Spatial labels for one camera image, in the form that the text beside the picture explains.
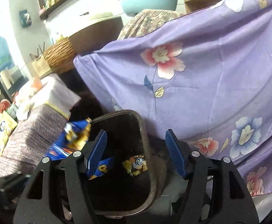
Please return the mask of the blue snack wrapper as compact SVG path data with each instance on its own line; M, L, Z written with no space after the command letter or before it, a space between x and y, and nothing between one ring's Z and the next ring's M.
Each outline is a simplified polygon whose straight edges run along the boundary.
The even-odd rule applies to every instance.
M89 179L105 175L113 166L114 157L103 159L107 146L107 133L101 130L94 141L90 141L91 119L66 123L56 142L47 150L45 156L51 160L62 160L74 153L84 155L82 171Z

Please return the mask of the red paper cup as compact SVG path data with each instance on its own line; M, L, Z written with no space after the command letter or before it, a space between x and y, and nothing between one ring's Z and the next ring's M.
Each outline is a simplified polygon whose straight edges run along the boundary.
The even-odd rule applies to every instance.
M0 113L7 111L8 108L11 106L11 102L7 99L2 99L0 101Z

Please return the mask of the purple floral cloth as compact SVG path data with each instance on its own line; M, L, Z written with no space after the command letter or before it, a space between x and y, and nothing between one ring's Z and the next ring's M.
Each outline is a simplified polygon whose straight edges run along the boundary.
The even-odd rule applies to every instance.
M148 134L229 157L272 223L272 0L222 0L117 40L75 68L103 108L137 112Z

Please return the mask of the striped purple tablecloth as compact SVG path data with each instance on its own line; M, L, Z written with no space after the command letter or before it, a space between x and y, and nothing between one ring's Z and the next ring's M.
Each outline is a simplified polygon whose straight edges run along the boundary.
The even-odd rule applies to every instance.
M80 100L57 74L41 82L43 88L31 98L33 107L28 118L18 122L0 156L0 178L19 171L33 173Z

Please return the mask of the woven pattern basin sink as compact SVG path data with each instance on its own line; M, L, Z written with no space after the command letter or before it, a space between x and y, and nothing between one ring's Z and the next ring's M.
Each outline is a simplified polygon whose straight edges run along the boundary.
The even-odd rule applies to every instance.
M58 74L74 69L73 59L76 55L68 37L58 41L43 53L45 61Z

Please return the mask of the orange white drink bottle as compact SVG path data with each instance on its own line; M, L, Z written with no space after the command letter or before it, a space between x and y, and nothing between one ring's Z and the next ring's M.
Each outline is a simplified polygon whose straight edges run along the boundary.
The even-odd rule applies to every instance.
M31 88L37 93L39 90L43 88L43 84L39 78L39 76L34 76L31 79Z

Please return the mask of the beige chopstick holder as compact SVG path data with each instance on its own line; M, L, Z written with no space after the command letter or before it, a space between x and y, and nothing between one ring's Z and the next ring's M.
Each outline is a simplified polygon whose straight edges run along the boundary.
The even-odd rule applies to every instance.
M39 77L43 76L51 69L43 55L40 55L38 58L34 59L32 61L32 65Z

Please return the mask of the brown white rice cooker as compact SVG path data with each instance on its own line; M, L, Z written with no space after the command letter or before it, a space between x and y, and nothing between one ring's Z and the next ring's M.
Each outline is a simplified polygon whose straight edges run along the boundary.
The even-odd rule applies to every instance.
M122 28L121 16L91 20L85 28L69 36L69 40L77 54L88 54L116 41Z

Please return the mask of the paisley cloth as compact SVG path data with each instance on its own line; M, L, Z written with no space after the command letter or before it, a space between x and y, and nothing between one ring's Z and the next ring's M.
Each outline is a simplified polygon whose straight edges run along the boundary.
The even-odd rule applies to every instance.
M185 15L184 12L144 9L123 26L117 40L145 36L162 27L165 23Z

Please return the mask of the green wall pouch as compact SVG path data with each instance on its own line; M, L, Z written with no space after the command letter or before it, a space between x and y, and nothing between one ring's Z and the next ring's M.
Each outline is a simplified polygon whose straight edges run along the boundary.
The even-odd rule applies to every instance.
M30 13L27 10L19 11L19 20L23 28L29 27L32 24Z

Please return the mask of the white tissue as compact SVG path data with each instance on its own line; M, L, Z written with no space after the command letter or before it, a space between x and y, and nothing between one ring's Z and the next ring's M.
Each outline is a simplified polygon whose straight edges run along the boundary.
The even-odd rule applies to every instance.
M34 95L36 90L19 92L15 97L15 103L17 106L16 117L19 121L28 119L30 110L34 107Z

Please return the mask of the yellow snack wrapper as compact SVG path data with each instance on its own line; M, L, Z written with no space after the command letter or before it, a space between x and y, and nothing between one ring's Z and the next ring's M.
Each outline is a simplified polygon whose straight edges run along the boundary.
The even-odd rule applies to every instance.
M0 113L0 156L16 126L17 122L6 111Z

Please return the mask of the water dispenser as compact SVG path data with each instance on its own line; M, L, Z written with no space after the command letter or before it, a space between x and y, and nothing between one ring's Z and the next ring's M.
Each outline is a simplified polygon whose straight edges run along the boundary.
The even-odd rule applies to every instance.
M0 91L4 98L13 101L17 92L28 82L18 66L0 72Z

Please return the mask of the black trash bin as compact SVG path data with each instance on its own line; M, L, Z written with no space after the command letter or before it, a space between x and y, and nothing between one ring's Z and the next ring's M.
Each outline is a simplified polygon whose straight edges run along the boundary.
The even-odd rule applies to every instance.
M100 130L107 133L102 157L113 157L114 163L86 185L95 213L133 216L146 211L156 198L158 183L144 120L132 110L116 111L93 120L89 139L94 140ZM122 163L137 155L144 156L148 170L131 176Z

